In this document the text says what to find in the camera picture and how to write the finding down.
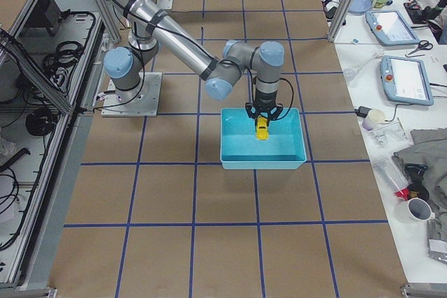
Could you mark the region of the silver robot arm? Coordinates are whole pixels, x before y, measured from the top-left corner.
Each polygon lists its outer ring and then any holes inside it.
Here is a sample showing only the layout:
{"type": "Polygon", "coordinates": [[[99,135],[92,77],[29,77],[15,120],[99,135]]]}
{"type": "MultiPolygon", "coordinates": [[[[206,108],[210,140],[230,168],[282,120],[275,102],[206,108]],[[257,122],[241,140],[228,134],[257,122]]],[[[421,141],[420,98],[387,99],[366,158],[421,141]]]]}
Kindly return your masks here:
{"type": "Polygon", "coordinates": [[[284,47],[266,41],[254,47],[241,40],[229,40],[218,59],[200,46],[156,0],[111,0],[131,23],[129,42],[161,43],[183,64],[205,81],[205,90],[214,100],[223,100],[233,90],[243,72],[255,71],[252,101],[246,103],[248,117],[267,121],[283,119],[287,113],[277,102],[284,64],[284,47]]]}

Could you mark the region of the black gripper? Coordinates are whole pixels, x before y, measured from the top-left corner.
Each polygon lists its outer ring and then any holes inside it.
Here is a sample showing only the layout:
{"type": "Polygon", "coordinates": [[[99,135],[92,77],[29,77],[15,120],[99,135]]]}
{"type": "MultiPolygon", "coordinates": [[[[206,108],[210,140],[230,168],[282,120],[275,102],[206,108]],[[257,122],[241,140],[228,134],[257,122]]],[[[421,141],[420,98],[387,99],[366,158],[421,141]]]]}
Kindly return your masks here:
{"type": "Polygon", "coordinates": [[[277,93],[263,93],[256,92],[254,96],[254,102],[245,103],[245,111],[250,119],[253,119],[255,123],[259,116],[263,116],[268,119],[267,123],[276,121],[280,118],[281,113],[284,110],[282,104],[277,104],[277,93]]]}

